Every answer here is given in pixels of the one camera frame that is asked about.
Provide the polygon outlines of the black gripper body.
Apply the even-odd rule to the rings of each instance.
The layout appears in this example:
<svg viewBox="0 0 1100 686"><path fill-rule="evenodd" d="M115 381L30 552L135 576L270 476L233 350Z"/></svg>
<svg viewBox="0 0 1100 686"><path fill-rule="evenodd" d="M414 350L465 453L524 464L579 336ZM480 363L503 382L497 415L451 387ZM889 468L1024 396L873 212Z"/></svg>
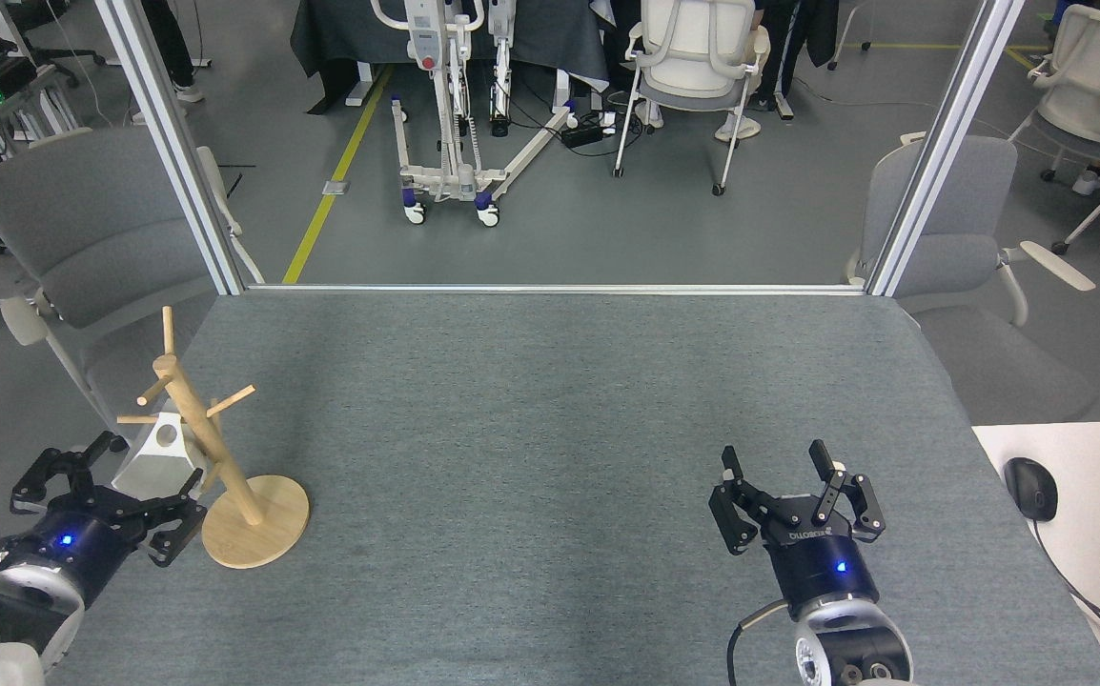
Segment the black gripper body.
<svg viewBox="0 0 1100 686"><path fill-rule="evenodd" d="M92 605L142 539L142 520L131 514L140 500L112 488L96 488L95 504L63 494L26 533L0 541L0 572L30 564L58 569Z"/></svg>
<svg viewBox="0 0 1100 686"><path fill-rule="evenodd" d="M850 524L842 524L836 518L824 527L802 529L772 522L765 525L761 538L791 620L798 621L806 605L817 599L880 599Z"/></svg>

